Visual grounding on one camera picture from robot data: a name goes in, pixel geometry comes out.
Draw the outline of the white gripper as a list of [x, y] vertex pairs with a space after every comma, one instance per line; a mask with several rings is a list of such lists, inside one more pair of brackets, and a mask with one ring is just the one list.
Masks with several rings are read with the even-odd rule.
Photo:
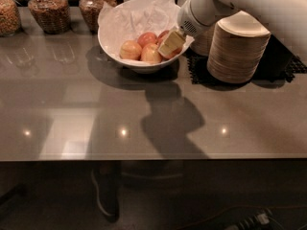
[[219, 0], [186, 0], [177, 15], [178, 29], [169, 30], [168, 34], [158, 44], [158, 52], [161, 54], [160, 46], [183, 47], [186, 36], [195, 37], [207, 31], [223, 15], [224, 4]]

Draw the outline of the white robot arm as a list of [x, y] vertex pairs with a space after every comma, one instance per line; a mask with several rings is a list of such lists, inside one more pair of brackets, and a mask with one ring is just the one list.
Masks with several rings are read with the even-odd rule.
[[307, 64], [307, 0], [186, 0], [177, 14], [177, 25], [162, 40], [158, 52], [170, 55], [183, 46], [187, 36], [200, 35], [238, 11], [257, 19]]

